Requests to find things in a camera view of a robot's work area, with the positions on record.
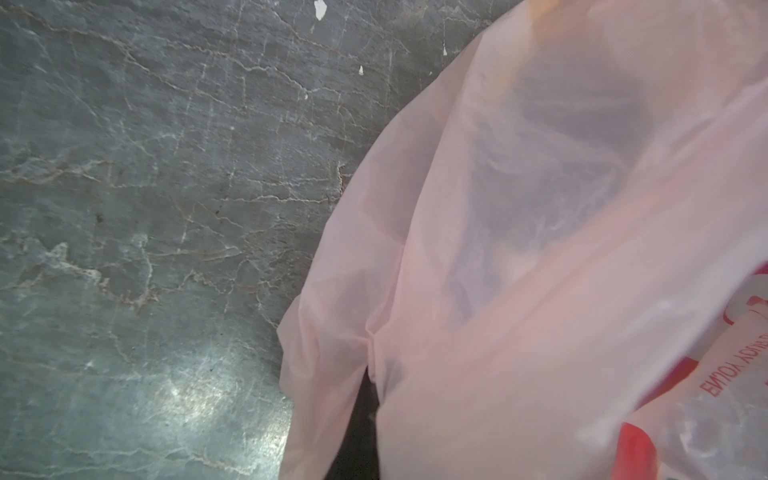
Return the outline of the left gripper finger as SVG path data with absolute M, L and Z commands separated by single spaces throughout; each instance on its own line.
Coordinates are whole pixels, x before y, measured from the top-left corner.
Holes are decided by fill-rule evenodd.
M 326 480 L 379 480 L 376 414 L 379 399 L 376 386 L 365 372 L 339 451 Z

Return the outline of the pink plastic bag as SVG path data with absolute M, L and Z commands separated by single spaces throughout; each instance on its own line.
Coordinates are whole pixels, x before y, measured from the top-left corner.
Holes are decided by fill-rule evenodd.
M 598 479 L 767 258 L 767 5 L 524 1 L 387 125 L 278 327 L 279 475 Z

